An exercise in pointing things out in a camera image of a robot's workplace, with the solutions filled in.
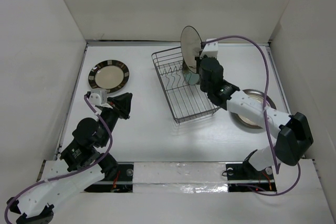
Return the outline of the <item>cream plate with tree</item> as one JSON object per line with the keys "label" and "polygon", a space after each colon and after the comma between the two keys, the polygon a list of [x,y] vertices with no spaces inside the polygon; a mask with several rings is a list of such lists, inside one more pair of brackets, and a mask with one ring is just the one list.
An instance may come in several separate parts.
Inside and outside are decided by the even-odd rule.
{"label": "cream plate with tree", "polygon": [[193,26],[186,26],[181,33],[181,52],[189,70],[197,73],[196,57],[199,57],[201,51],[202,39]]}

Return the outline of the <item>brown striped rim plate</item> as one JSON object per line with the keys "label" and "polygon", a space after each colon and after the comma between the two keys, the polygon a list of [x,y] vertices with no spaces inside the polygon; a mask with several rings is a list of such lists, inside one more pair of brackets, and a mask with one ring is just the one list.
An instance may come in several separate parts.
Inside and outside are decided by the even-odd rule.
{"label": "brown striped rim plate", "polygon": [[105,60],[89,72],[88,83],[92,89],[105,89],[108,94],[121,90],[130,77],[126,64],[118,60]]}

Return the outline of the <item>light green glass plate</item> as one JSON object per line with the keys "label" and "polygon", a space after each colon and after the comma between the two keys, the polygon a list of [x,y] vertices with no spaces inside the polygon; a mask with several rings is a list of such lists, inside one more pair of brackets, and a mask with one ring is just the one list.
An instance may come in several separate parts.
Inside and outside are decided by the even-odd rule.
{"label": "light green glass plate", "polygon": [[187,69],[187,70],[183,70],[183,76],[184,76],[185,82],[188,85],[194,86],[194,85],[199,84],[199,75],[198,74],[193,73],[192,71]]}

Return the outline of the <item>grey wire dish rack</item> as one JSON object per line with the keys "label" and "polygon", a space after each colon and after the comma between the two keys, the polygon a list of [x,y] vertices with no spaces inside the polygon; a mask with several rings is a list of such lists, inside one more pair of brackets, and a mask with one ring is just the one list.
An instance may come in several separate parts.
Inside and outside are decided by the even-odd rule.
{"label": "grey wire dish rack", "polygon": [[213,115],[218,111],[219,108],[200,90],[199,84],[191,86],[185,82],[183,70],[189,68],[180,47],[154,52],[151,57],[175,123]]}

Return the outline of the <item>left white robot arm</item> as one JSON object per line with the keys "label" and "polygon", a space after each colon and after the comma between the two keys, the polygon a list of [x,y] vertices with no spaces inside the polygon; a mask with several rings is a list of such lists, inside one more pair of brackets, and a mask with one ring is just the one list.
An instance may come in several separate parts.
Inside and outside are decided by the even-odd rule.
{"label": "left white robot arm", "polygon": [[92,184],[117,181],[119,164],[110,154],[112,131],[119,119],[130,117],[132,93],[107,98],[103,90],[85,94],[84,101],[96,116],[84,118],[72,133],[73,140],[61,152],[49,173],[7,201],[4,212],[18,214],[16,223],[50,223],[55,209]]}

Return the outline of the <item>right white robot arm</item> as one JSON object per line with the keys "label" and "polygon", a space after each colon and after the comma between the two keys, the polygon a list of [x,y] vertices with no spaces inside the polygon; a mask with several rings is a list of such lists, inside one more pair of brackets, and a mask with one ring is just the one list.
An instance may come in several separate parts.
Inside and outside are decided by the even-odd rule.
{"label": "right white robot arm", "polygon": [[243,174],[255,178],[263,169],[280,164],[296,166],[313,143],[305,115],[277,111],[264,102],[248,96],[239,87],[224,80],[224,68],[217,60],[217,52],[204,48],[196,57],[200,88],[216,106],[241,115],[266,130],[269,145],[252,151],[243,161]]}

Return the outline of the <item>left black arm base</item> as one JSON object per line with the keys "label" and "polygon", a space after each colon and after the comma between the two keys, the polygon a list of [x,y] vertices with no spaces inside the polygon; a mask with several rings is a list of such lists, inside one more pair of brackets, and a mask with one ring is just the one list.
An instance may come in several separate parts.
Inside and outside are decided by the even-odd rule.
{"label": "left black arm base", "polygon": [[84,191],[87,193],[132,193],[133,192],[134,163],[119,163],[118,172],[111,179],[96,182]]}

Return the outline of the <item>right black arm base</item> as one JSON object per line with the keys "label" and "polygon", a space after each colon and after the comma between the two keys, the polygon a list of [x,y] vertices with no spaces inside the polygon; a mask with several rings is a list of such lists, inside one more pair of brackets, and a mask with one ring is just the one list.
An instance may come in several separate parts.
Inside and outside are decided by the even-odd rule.
{"label": "right black arm base", "polygon": [[225,164],[222,176],[228,181],[228,191],[233,192],[277,192],[271,166],[261,171],[247,172],[242,162]]}

